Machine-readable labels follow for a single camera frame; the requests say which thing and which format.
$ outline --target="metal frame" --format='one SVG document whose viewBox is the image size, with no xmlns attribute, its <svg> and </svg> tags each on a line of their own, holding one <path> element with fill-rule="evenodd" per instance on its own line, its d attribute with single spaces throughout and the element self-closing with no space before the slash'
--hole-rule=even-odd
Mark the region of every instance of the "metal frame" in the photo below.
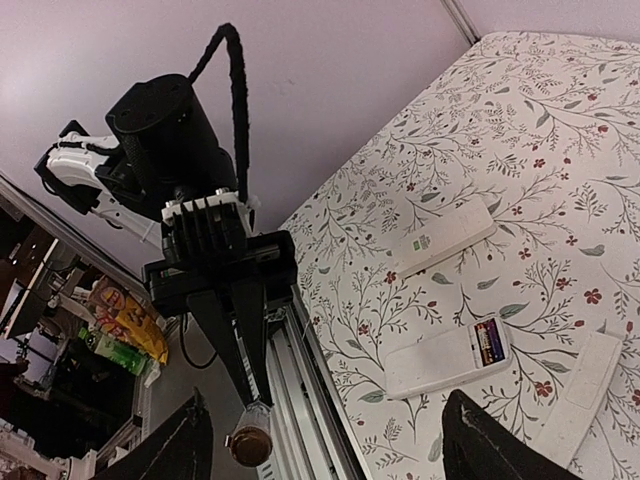
<svg viewBox="0 0 640 480">
<path fill-rule="evenodd" d="M 480 34 L 460 3 L 460 0 L 440 0 L 440 3 L 442 3 L 442 6 L 451 17 L 456 28 L 469 43 L 469 46 L 478 43 L 480 41 Z"/>
</svg>

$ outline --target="floral pattern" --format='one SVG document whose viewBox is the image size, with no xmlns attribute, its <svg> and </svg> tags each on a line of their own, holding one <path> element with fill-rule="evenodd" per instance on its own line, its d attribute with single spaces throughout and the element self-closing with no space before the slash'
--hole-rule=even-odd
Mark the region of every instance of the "floral pattern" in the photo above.
<svg viewBox="0 0 640 480">
<path fill-rule="evenodd" d="M 448 392 L 388 400 L 385 356 L 487 314 L 508 325 L 513 362 L 463 388 L 524 442 L 562 393 L 587 332 L 623 339 L 571 470 L 640 478 L 639 80 L 640 45 L 488 35 L 284 225 L 375 478 L 444 478 Z M 472 197 L 498 231 L 401 281 L 393 245 Z"/>
</svg>

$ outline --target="black mount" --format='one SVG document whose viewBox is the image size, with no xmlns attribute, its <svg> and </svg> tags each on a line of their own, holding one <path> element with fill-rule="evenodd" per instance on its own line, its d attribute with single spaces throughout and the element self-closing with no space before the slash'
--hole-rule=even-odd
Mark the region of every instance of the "black mount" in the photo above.
<svg viewBox="0 0 640 480">
<path fill-rule="evenodd" d="M 295 248 L 287 231 L 249 238 L 244 231 L 239 235 L 237 217 L 221 215 L 227 208 L 229 205 L 187 211 L 183 204 L 173 228 L 163 225 L 165 260 L 144 267 L 145 286 L 163 316 L 193 314 L 247 406 L 255 398 L 237 330 L 260 400 L 271 406 L 265 311 L 293 299 L 291 287 L 298 274 Z"/>
</svg>

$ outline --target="white plastic part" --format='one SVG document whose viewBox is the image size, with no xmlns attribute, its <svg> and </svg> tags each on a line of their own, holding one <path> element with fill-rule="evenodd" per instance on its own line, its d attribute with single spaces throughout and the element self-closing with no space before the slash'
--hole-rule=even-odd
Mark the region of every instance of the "white plastic part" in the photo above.
<svg viewBox="0 0 640 480">
<path fill-rule="evenodd" d="M 531 448 L 567 468 L 593 423 L 615 371 L 622 342 L 590 332 L 569 382 Z"/>
<path fill-rule="evenodd" d="M 502 321 L 485 318 L 387 355 L 387 396 L 399 400 L 459 386 L 506 368 L 511 358 Z"/>
<path fill-rule="evenodd" d="M 259 200 L 257 197 L 252 197 L 251 200 L 254 204 L 256 203 L 259 204 Z M 242 226 L 244 227 L 244 231 L 247 233 L 248 237 L 253 236 L 253 230 L 249 223 L 250 210 L 244 203 L 242 203 L 238 199 L 237 192 L 226 192 L 226 193 L 221 193 L 220 195 L 211 195 L 210 197 L 206 197 L 206 202 L 204 198 L 198 198 L 197 200 L 193 200 L 193 201 L 190 200 L 190 201 L 184 202 L 183 204 L 175 204 L 175 205 L 168 206 L 162 209 L 162 221 L 165 224 L 172 226 L 173 216 L 174 215 L 180 216 L 182 214 L 183 207 L 186 211 L 192 212 L 194 203 L 201 210 L 204 210 L 207 206 L 213 207 L 216 205 L 235 204 L 236 209 L 238 211 L 238 216 L 242 221 Z"/>
<path fill-rule="evenodd" d="M 405 279 L 492 235 L 496 225 L 479 196 L 407 235 L 393 249 L 394 270 Z"/>
<path fill-rule="evenodd" d="M 70 133 L 60 141 L 81 142 L 114 148 L 118 145 L 115 137 L 83 137 Z M 95 170 L 102 165 L 105 157 L 81 148 L 54 148 L 49 152 L 47 167 L 58 180 L 70 187 L 86 185 L 100 190 L 98 206 L 91 211 L 98 217 L 108 221 L 113 227 L 127 230 L 140 242 L 148 242 L 159 250 L 162 248 L 160 226 L 148 218 L 133 213 L 121 205 L 95 176 Z"/>
</svg>

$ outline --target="white remote control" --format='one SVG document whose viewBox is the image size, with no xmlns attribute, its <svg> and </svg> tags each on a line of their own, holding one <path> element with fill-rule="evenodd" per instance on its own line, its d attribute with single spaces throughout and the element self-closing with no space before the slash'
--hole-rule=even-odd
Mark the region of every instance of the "white remote control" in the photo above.
<svg viewBox="0 0 640 480">
<path fill-rule="evenodd" d="M 511 356 L 502 321 L 483 319 L 387 355 L 387 397 L 398 400 L 461 385 L 507 367 Z"/>
<path fill-rule="evenodd" d="M 405 279 L 492 235 L 496 225 L 479 196 L 402 239 L 393 249 L 394 269 Z"/>
<path fill-rule="evenodd" d="M 531 448 L 563 468 L 569 466 L 600 409 L 621 351 L 619 339 L 589 333 L 569 383 Z"/>
</svg>

